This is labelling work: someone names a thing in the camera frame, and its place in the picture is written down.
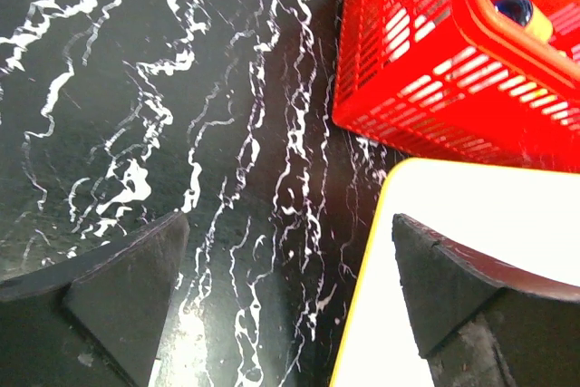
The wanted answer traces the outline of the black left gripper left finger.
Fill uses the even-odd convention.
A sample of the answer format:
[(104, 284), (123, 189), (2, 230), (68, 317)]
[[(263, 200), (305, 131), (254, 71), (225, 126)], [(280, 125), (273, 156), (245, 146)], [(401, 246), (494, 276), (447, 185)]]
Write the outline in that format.
[(2, 282), (2, 385), (148, 385), (188, 239), (173, 212)]

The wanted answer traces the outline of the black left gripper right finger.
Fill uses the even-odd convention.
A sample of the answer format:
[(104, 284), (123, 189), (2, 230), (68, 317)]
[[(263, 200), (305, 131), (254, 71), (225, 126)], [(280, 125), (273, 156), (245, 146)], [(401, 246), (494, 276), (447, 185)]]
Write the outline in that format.
[(397, 214), (392, 240), (419, 355), (436, 386), (576, 386), (579, 289)]

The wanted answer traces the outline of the yellow framed whiteboard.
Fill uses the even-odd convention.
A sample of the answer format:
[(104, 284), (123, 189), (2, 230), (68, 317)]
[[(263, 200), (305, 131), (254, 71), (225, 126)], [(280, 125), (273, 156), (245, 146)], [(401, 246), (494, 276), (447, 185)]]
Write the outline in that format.
[(578, 176), (444, 160), (396, 165), (331, 385), (578, 383)]

